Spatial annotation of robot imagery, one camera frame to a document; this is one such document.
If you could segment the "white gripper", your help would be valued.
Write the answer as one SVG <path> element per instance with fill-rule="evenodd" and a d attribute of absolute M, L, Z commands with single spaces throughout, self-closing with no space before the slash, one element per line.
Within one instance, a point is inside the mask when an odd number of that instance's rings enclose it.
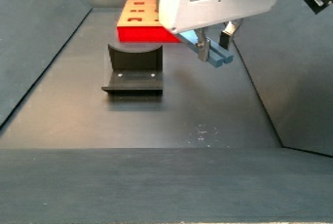
<path fill-rule="evenodd" d="M 198 57 L 208 61 L 207 26 L 224 22 L 218 44 L 227 50 L 242 18 L 270 10 L 277 0 L 159 0 L 159 21 L 172 33 L 195 29 Z"/>

